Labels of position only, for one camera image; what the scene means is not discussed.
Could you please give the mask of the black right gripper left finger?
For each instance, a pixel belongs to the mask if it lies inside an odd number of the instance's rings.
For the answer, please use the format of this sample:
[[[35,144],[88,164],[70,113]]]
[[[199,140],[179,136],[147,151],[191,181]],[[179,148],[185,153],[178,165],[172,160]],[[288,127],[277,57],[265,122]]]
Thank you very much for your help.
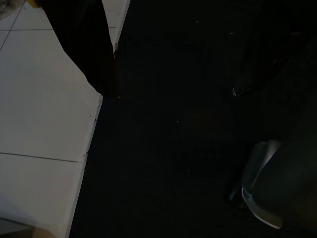
[[[101,95],[118,97],[113,45],[102,0],[43,0],[66,54]]]

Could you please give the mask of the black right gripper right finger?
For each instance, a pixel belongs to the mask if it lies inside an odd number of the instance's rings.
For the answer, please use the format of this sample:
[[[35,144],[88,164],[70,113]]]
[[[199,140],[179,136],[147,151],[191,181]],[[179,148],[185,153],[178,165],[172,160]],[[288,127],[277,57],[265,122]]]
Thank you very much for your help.
[[[245,42],[238,97],[276,79],[317,32],[317,0],[264,0]]]

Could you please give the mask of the black floor mat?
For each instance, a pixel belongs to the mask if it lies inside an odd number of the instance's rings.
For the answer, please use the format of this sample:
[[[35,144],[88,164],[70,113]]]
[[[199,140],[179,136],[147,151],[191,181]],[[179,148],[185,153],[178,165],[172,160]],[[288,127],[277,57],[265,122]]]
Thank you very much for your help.
[[[264,2],[131,0],[69,238],[317,238],[230,195],[256,143],[285,140],[317,99],[317,22],[277,79],[233,96]]]

